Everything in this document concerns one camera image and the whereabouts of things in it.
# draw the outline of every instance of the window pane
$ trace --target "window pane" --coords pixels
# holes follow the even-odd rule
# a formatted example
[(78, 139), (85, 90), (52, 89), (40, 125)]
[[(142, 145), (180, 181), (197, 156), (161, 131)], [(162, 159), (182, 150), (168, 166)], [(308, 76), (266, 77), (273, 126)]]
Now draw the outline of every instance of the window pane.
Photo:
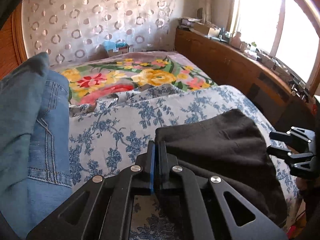
[(316, 60), (319, 37), (294, 0), (285, 0), (284, 26), (276, 57), (307, 82)]
[(267, 52), (276, 36), (281, 0), (241, 0), (241, 40), (255, 42)]

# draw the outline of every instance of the patterned wallpaper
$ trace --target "patterned wallpaper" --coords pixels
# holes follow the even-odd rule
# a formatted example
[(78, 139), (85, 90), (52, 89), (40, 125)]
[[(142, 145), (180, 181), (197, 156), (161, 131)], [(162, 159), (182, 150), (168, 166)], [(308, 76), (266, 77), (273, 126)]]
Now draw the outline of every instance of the patterned wallpaper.
[(171, 50), (177, 25), (172, 20), (182, 16), (183, 3), (185, 0), (23, 0), (27, 55), (46, 51), (51, 65), (65, 66), (105, 57), (101, 46), (105, 40), (125, 41), (135, 51)]

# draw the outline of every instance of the silver bolt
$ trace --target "silver bolt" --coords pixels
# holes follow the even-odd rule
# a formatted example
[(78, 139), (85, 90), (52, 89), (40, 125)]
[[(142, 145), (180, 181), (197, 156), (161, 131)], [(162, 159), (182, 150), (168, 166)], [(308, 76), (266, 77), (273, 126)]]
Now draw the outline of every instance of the silver bolt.
[(99, 183), (99, 182), (101, 182), (102, 181), (102, 176), (100, 176), (100, 175), (97, 175), (97, 176), (94, 176), (93, 178), (92, 178), (92, 181), (94, 182), (94, 183)]
[(218, 176), (212, 176), (212, 177), (210, 178), (210, 181), (211, 181), (212, 183), (214, 183), (214, 184), (218, 184), (218, 183), (221, 182), (221, 178), (218, 177)]
[(130, 169), (134, 172), (141, 171), (141, 167), (139, 165), (133, 165)]
[(172, 167), (172, 170), (173, 170), (174, 172), (181, 172), (181, 171), (182, 171), (182, 167), (179, 166), (179, 165), (176, 165), (176, 166), (173, 166), (173, 167)]

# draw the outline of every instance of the floral bed sheet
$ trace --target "floral bed sheet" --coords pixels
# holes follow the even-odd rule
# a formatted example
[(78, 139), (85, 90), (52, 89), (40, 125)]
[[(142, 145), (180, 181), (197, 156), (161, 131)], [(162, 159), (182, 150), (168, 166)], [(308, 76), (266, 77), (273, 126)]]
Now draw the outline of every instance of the floral bed sheet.
[[(97, 100), (96, 106), (70, 106), (69, 158), (76, 191), (94, 175), (110, 177), (145, 153), (158, 127), (199, 122), (233, 108), (254, 120), (267, 145), (285, 147), (269, 139), (274, 130), (263, 114), (240, 91), (230, 86), (184, 92), (172, 84), (120, 92)], [(287, 200), (290, 226), (296, 211), (295, 177), (283, 160), (271, 157)], [(174, 224), (163, 214), (155, 196), (136, 196), (130, 240), (179, 239)]]
[(76, 105), (94, 105), (101, 96), (146, 84), (173, 84), (183, 91), (216, 85), (201, 69), (176, 52), (127, 53), (58, 71), (68, 78), (69, 101)]

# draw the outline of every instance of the denim fabric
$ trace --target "denim fabric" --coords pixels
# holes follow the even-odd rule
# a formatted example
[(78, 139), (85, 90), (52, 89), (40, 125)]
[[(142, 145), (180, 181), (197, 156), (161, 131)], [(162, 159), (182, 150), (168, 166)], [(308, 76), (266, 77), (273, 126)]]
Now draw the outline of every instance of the denim fabric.
[(0, 81), (0, 210), (20, 237), (29, 228), (29, 143), (48, 70), (48, 55), (40, 53)]
[(28, 162), (28, 206), (32, 229), (72, 194), (68, 150), (68, 80), (49, 71)]

